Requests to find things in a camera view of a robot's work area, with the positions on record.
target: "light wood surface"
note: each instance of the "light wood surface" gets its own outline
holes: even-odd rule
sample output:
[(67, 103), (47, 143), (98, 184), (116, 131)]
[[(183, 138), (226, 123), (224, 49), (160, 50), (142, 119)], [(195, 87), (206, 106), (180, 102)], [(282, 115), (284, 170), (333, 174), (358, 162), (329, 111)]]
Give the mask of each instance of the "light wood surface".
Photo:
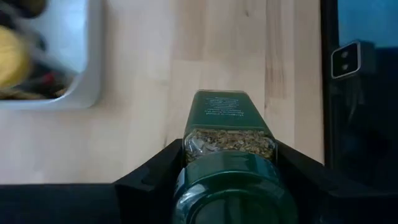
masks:
[(276, 138), (322, 161), (319, 2), (109, 0), (103, 96), (0, 111), (0, 184), (112, 182), (182, 137), (198, 89), (244, 90)]

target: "white tray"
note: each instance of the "white tray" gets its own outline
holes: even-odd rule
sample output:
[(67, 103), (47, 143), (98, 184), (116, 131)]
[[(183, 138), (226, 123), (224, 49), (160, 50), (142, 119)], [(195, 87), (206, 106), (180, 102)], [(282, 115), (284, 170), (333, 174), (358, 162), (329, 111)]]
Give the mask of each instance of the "white tray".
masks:
[(87, 108), (100, 95), (103, 37), (102, 0), (49, 0), (46, 11), (20, 23), (41, 34), (46, 56), (73, 71), (68, 91), (54, 100), (0, 100), (0, 109)]

